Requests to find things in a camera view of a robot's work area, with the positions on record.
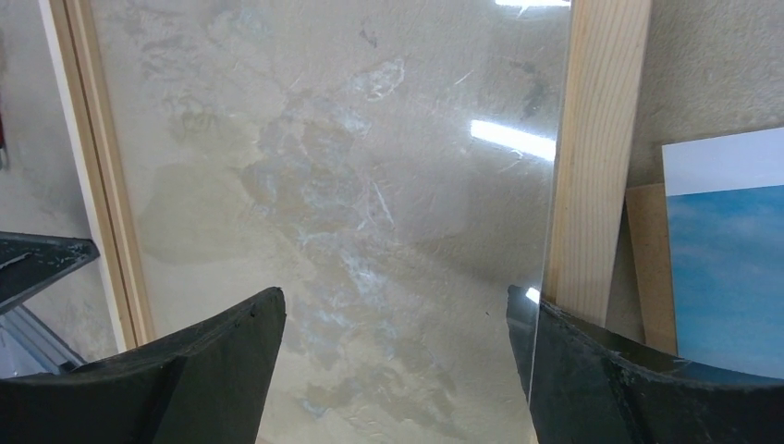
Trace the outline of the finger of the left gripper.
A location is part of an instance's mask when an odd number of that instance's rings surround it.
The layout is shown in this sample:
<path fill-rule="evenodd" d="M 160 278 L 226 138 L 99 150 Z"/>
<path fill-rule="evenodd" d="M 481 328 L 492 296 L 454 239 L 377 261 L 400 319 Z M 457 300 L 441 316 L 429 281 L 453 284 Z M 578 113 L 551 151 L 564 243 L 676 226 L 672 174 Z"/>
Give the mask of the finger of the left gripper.
<path fill-rule="evenodd" d="M 1 233 L 1 313 L 100 257 L 90 239 Z"/>

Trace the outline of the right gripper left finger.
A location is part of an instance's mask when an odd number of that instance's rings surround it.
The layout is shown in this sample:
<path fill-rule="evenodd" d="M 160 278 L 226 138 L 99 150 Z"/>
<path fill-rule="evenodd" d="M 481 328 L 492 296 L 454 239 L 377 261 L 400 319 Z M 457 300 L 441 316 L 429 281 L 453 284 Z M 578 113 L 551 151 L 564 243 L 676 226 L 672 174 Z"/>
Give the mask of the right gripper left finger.
<path fill-rule="evenodd" d="M 252 443 L 286 323 L 269 288 L 62 375 L 1 383 L 5 443 Z"/>

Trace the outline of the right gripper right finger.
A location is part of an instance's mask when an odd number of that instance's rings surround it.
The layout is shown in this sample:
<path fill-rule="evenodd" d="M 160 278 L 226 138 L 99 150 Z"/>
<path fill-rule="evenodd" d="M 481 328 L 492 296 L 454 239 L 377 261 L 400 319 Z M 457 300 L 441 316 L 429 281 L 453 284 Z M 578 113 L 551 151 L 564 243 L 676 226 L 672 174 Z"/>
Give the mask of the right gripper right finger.
<path fill-rule="evenodd" d="M 657 351 L 508 288 L 511 349 L 542 443 L 779 443 L 783 383 Z"/>

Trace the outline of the brown hardboard backing board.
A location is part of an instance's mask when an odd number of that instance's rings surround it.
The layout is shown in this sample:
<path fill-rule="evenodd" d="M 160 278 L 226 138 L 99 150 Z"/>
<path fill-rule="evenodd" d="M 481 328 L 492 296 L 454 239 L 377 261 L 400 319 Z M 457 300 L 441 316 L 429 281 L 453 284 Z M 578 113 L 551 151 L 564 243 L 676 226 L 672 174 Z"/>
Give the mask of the brown hardboard backing board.
<path fill-rule="evenodd" d="M 626 212 L 646 345 L 678 353 L 665 186 L 627 189 Z"/>

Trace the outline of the building photo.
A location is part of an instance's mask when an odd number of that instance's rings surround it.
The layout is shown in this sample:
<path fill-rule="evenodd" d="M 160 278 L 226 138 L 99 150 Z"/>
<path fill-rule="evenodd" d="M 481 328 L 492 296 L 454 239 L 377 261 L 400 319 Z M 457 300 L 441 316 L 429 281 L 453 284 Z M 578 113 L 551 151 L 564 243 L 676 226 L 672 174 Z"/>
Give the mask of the building photo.
<path fill-rule="evenodd" d="M 782 377 L 782 129 L 662 153 L 678 354 Z"/>

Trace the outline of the clear acrylic glass sheet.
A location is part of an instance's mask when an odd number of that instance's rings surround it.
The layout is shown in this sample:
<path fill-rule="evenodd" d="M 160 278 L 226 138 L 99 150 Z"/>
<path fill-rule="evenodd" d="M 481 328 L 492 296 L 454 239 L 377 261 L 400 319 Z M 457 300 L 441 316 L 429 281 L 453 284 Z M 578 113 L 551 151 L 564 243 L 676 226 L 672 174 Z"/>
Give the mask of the clear acrylic glass sheet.
<path fill-rule="evenodd" d="M 528 443 L 567 1 L 93 1 L 155 332 L 268 287 L 262 443 Z"/>

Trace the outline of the light wooden picture frame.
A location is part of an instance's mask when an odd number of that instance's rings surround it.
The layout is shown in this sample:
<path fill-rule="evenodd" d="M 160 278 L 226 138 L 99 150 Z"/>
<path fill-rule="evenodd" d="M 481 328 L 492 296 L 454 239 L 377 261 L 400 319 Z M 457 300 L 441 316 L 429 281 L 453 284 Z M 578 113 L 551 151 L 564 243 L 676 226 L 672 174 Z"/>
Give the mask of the light wooden picture frame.
<path fill-rule="evenodd" d="M 42 1 L 64 109 L 117 347 L 155 337 L 92 9 Z M 557 142 L 545 296 L 606 322 L 652 5 L 578 1 Z"/>

